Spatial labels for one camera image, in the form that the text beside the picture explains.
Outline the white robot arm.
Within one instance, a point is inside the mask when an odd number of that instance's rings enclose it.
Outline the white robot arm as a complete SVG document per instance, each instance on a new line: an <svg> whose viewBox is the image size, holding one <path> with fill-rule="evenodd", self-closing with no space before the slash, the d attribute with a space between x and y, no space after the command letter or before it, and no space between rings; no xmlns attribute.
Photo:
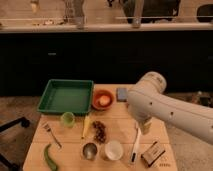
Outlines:
<svg viewBox="0 0 213 171"><path fill-rule="evenodd" d="M128 109L142 133L147 133L152 117L213 144L213 108L163 94L166 79L158 72L147 72L127 92Z"/></svg>

